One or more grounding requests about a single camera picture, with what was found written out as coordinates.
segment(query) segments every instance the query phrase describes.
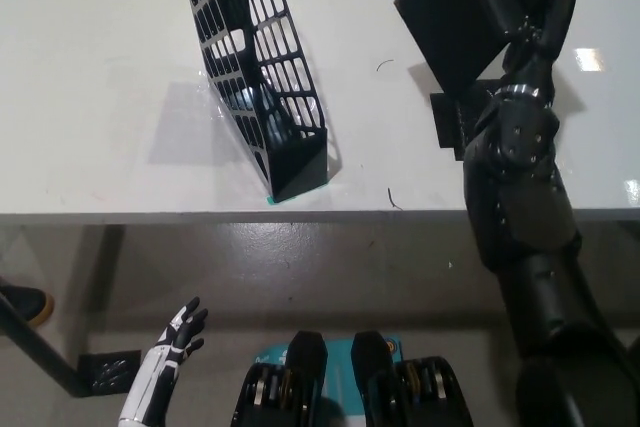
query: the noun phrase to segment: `robot forearm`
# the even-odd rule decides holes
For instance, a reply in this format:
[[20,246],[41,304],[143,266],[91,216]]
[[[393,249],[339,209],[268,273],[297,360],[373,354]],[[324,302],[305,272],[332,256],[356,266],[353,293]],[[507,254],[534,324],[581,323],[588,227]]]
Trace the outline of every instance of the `robot forearm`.
[[164,427],[180,365],[204,345],[192,341],[204,329],[207,310],[194,314],[200,299],[185,305],[149,350],[125,401],[118,427]]
[[168,361],[170,348],[156,345],[145,356],[120,414],[118,427],[164,425],[178,377],[177,364]]

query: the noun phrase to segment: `black shoe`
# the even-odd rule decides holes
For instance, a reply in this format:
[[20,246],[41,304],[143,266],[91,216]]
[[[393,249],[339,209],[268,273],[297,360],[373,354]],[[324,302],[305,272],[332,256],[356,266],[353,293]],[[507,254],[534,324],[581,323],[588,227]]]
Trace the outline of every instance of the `black shoe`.
[[31,326],[44,323],[53,313],[53,297],[40,289],[17,285],[0,285],[0,296]]

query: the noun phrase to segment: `grey floor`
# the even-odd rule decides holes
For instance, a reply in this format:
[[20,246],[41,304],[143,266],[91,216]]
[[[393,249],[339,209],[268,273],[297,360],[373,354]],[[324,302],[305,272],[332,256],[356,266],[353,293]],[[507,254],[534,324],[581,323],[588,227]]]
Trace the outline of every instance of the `grey floor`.
[[[586,224],[585,271],[625,341],[640,330],[635,226]],[[245,224],[0,231],[0,276],[46,288],[56,311],[40,332],[67,358],[147,349],[186,300],[211,315],[185,365],[168,424],[229,425],[254,355],[301,328],[328,338],[377,328],[405,356],[444,355],[478,426],[516,425],[518,368],[496,283],[466,222]],[[0,337],[0,423],[114,426],[122,396],[69,399]]]

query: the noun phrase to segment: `black mesh holder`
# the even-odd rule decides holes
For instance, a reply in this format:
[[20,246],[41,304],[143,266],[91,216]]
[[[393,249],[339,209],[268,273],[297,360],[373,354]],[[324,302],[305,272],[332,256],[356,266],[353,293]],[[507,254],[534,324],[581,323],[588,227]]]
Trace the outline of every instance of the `black mesh holder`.
[[327,130],[286,0],[191,0],[205,67],[276,202],[327,182]]

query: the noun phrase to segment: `white and black robotic hand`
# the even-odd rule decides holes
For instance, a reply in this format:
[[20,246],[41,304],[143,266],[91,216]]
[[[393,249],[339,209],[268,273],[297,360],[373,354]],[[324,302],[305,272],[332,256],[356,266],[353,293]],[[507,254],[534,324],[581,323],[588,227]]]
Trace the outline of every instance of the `white and black robotic hand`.
[[204,329],[207,309],[196,297],[182,307],[149,350],[120,414],[118,427],[164,427],[180,365],[204,345],[194,337]]

